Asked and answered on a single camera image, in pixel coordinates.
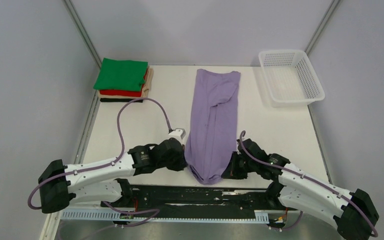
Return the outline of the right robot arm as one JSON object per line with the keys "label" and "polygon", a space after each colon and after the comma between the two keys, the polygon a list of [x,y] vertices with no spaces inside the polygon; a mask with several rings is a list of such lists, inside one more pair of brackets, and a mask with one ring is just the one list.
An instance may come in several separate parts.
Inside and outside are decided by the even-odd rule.
{"label": "right robot arm", "polygon": [[277,153],[267,154],[251,139],[237,142],[238,150],[232,154],[222,178],[242,180],[256,173],[271,181],[265,192],[270,208],[307,213],[331,225],[346,240],[378,237],[375,225],[379,214],[367,192],[316,179],[289,159]]}

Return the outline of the lavender t shirt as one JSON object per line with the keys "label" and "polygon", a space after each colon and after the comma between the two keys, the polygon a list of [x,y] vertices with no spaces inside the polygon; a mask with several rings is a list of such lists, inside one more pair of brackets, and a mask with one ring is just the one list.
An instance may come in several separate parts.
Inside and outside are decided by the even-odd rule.
{"label": "lavender t shirt", "polygon": [[220,182],[237,149],[240,80],[238,71],[196,72],[184,157],[200,184]]}

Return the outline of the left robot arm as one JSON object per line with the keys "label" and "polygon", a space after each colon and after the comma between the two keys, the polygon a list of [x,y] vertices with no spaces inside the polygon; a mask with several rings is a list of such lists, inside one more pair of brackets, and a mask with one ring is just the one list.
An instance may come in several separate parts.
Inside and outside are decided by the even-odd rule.
{"label": "left robot arm", "polygon": [[119,208],[133,201],[127,178],[151,174],[166,168],[182,171],[186,167],[184,147],[175,138],[160,144],[138,145],[121,157],[88,164],[64,165],[52,161],[38,179],[40,210],[44,214],[59,212],[71,204],[99,201]]}

